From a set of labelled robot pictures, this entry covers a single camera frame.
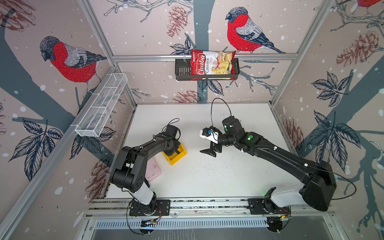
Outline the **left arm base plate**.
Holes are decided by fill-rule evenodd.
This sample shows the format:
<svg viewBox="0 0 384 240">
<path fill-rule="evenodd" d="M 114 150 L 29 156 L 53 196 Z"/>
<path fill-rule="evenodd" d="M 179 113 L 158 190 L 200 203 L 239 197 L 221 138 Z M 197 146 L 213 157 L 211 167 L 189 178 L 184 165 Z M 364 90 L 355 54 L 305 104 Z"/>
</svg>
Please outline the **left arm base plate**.
<svg viewBox="0 0 384 240">
<path fill-rule="evenodd" d="M 159 217 L 170 214 L 170 200 L 156 200 L 149 205 L 143 205 L 136 200 L 130 202 L 128 212 L 130 217 Z"/>
</svg>

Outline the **yellow plastic bin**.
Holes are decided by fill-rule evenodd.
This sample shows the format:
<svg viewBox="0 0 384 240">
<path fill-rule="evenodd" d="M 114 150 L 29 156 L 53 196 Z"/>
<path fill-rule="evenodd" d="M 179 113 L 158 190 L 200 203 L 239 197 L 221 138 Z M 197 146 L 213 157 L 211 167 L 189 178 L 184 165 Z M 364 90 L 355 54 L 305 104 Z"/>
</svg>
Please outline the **yellow plastic bin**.
<svg viewBox="0 0 384 240">
<path fill-rule="evenodd" d="M 166 160 L 170 163 L 170 165 L 173 166 L 180 159 L 182 159 L 187 155 L 187 150 L 185 149 L 183 144 L 180 144 L 179 148 L 171 156 L 168 156 L 164 152 L 163 152 L 163 155 L 165 156 Z"/>
</svg>

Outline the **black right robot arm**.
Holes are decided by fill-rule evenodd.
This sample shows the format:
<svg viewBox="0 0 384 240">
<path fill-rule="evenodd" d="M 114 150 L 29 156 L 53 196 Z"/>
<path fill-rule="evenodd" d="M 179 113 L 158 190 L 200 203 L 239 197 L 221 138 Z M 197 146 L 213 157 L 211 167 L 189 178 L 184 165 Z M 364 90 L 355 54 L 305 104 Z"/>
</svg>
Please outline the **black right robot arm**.
<svg viewBox="0 0 384 240">
<path fill-rule="evenodd" d="M 217 153 L 222 152 L 223 146 L 234 146 L 241 152 L 267 160 L 303 183 L 298 195 L 307 205 L 321 212 L 328 210 L 337 188 L 329 163 L 300 158 L 257 133 L 246 132 L 241 122 L 233 116 L 224 119 L 222 124 L 223 132 L 214 126 L 200 131 L 200 137 L 211 142 L 208 149 L 202 150 L 203 154 L 216 157 Z"/>
</svg>

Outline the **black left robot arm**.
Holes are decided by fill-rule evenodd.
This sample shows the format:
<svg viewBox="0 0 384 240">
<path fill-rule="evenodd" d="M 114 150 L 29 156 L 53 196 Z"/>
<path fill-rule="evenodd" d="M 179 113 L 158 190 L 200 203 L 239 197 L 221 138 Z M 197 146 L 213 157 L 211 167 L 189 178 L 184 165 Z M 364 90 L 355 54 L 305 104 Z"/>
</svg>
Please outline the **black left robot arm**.
<svg viewBox="0 0 384 240">
<path fill-rule="evenodd" d="M 179 128 L 167 125 L 150 141 L 133 148 L 123 147 L 110 169 L 110 183 L 128 192 L 143 214 L 149 215 L 157 210 L 156 193 L 145 178 L 148 161 L 159 153 L 168 157 L 179 154 L 180 135 Z"/>
</svg>

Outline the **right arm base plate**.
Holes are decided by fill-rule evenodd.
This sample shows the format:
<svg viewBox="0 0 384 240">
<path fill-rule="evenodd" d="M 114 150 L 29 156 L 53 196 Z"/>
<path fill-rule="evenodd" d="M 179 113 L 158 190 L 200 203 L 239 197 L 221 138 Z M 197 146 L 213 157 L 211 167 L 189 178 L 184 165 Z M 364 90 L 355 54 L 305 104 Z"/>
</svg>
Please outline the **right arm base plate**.
<svg viewBox="0 0 384 240">
<path fill-rule="evenodd" d="M 251 215 L 290 215 L 291 209 L 289 207 L 279 207 L 271 200 L 264 200 L 263 198 L 248 199 L 248 207 Z"/>
</svg>

